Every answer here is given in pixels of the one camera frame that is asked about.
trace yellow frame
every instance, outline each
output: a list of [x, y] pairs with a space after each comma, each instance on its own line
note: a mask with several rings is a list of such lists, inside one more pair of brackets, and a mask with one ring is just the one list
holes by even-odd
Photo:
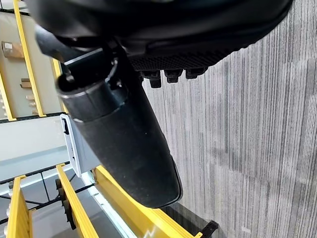
[[32, 238], [32, 212], [28, 210], [20, 183], [25, 175], [16, 177], [13, 184], [7, 238]]
[[[57, 78], [61, 76], [61, 70], [60, 70], [60, 65], [58, 60], [52, 58], [52, 67], [53, 67], [53, 74], [54, 74], [55, 80], [57, 80]], [[61, 104], [62, 104], [64, 112], [68, 113], [68, 110], [62, 101], [61, 101]]]
[[96, 187], [117, 211], [120, 217], [140, 238], [200, 238], [192, 236], [160, 209], [142, 206], [128, 195], [102, 166], [95, 168]]
[[37, 111], [39, 113], [39, 116], [46, 117], [46, 115], [43, 114], [40, 97], [38, 94], [38, 90], [36, 88], [36, 82], [35, 82], [35, 78], [34, 78], [34, 74], [33, 74], [33, 70], [32, 70], [28, 46], [26, 44], [26, 40], [25, 40], [25, 36], [24, 36], [24, 30], [23, 30], [21, 14], [20, 14], [19, 6], [18, 6], [18, 1], [19, 0], [13, 0], [13, 6], [14, 6], [14, 14], [15, 14], [15, 18], [16, 18], [16, 23], [17, 23], [18, 31], [19, 31], [19, 35], [20, 35], [20, 40], [21, 40], [21, 44], [22, 44], [22, 49], [23, 49], [23, 53], [24, 53], [26, 68], [28, 70], [30, 82], [32, 85], [34, 100], [36, 102], [36, 108], [37, 108]]
[[58, 172], [58, 177], [61, 181], [61, 185], [64, 188], [66, 197], [70, 203], [77, 232], [79, 236], [83, 238], [98, 238], [98, 235], [92, 223], [90, 222], [83, 206], [81, 205], [73, 187], [71, 186], [63, 170], [64, 165], [65, 164], [57, 165], [56, 169]]
[[5, 87], [4, 87], [4, 82], [3, 82], [3, 78], [2, 78], [1, 72], [0, 72], [0, 92], [1, 92], [1, 97], [3, 99], [5, 113], [6, 113], [7, 117], [8, 117], [8, 120], [9, 121], [16, 120], [16, 118], [14, 118], [12, 116], [12, 113], [11, 113], [11, 108], [10, 108], [10, 105], [9, 105], [8, 97], [7, 97], [6, 92], [5, 92]]

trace black plastic housing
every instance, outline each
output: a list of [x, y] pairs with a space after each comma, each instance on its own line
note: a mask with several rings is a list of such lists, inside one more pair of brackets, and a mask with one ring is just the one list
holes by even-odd
[[85, 87], [62, 75], [59, 96], [123, 189], [146, 207], [163, 207], [181, 198], [180, 179], [138, 74], [120, 63], [114, 61], [106, 80]]

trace yellow metal rail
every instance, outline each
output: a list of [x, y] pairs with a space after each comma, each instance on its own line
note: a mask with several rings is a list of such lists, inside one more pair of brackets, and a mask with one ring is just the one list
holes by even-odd
[[140, 238], [193, 238], [188, 231], [160, 209], [142, 206], [128, 195], [104, 167], [95, 168], [96, 187], [120, 217]]
[[24, 175], [14, 179], [7, 238], [33, 237], [32, 215], [26, 206], [23, 193], [20, 188], [20, 182], [23, 178], [25, 178]]
[[19, 35], [20, 35], [20, 39], [21, 39], [22, 49], [23, 49], [23, 53], [24, 53], [26, 68], [27, 68], [28, 73], [29, 73], [29, 78], [30, 78], [30, 82], [32, 85], [32, 91], [33, 91], [33, 95], [34, 95], [34, 100], [36, 102], [36, 108], [37, 108], [38, 114], [40, 117], [45, 117], [46, 115], [43, 114], [43, 110], [42, 110], [42, 106], [41, 106], [41, 102], [40, 102], [40, 97], [38, 94], [38, 90], [36, 88], [36, 82], [35, 82], [35, 78], [34, 78], [34, 74], [33, 74], [33, 70], [32, 70], [28, 46], [26, 44], [26, 40], [25, 40], [25, 36], [24, 36], [23, 25], [22, 25], [19, 6], [18, 6], [18, 1], [19, 0], [13, 0], [13, 6], [14, 6], [14, 14], [15, 14], [15, 18], [16, 18], [16, 23], [18, 26], [18, 31], [19, 31]]
[[2, 100], [3, 100], [3, 104], [4, 104], [4, 108], [5, 108], [5, 113], [8, 117], [8, 120], [9, 121], [13, 121], [13, 120], [16, 120], [16, 118], [14, 118], [12, 116], [12, 113], [11, 113], [11, 109], [10, 109], [10, 105], [9, 105], [9, 100], [6, 96], [6, 92], [5, 92], [5, 87], [4, 87], [4, 82], [3, 82], [3, 78], [2, 78], [2, 75], [1, 75], [1, 72], [0, 72], [0, 92], [1, 92], [1, 97], [2, 97]]
[[57, 172], [61, 185], [64, 188], [67, 199], [73, 212], [74, 222], [80, 237], [83, 238], [98, 238], [98, 235], [91, 224], [83, 206], [81, 205], [73, 187], [71, 186], [65, 172], [63, 171], [63, 164], [57, 165]]
[[[58, 60], [52, 58], [52, 65], [53, 65], [53, 74], [54, 74], [55, 80], [57, 80], [57, 78], [61, 76], [61, 70], [60, 70], [60, 65]], [[68, 110], [65, 107], [64, 103], [61, 102], [61, 104], [63, 106], [64, 112], [68, 113]]]

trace gray floor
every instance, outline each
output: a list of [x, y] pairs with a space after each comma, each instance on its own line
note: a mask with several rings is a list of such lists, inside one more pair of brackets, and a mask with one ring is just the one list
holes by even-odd
[[215, 238], [317, 237], [317, 0], [199, 79], [144, 87], [180, 203], [219, 222]]
[[[74, 175], [73, 170], [65, 172], [68, 179]], [[56, 190], [55, 179], [53, 176], [45, 180], [48, 195], [50, 199], [56, 198], [58, 192]], [[75, 176], [71, 181], [74, 190], [84, 187], [84, 183], [80, 178]], [[26, 200], [47, 202], [47, 196], [42, 182], [22, 188], [24, 198]], [[101, 210], [94, 198], [88, 191], [82, 191], [77, 194], [81, 204], [83, 205], [94, 229], [99, 237], [120, 238], [121, 235], [113, 226], [107, 215]], [[10, 200], [0, 199], [0, 219], [6, 218], [6, 209]], [[35, 207], [33, 204], [27, 204], [29, 208]], [[0, 238], [4, 238], [3, 230], [7, 223], [0, 225]], [[32, 214], [33, 237], [34, 238], [78, 238], [76, 230], [72, 230], [67, 222], [65, 210], [61, 206], [61, 202], [53, 203], [47, 207], [36, 210]]]

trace striped gray carpet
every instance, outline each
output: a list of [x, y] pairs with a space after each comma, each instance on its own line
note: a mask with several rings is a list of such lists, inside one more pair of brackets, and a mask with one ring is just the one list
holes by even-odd
[[181, 204], [217, 221], [215, 238], [317, 237], [317, 0], [198, 79], [144, 88]]

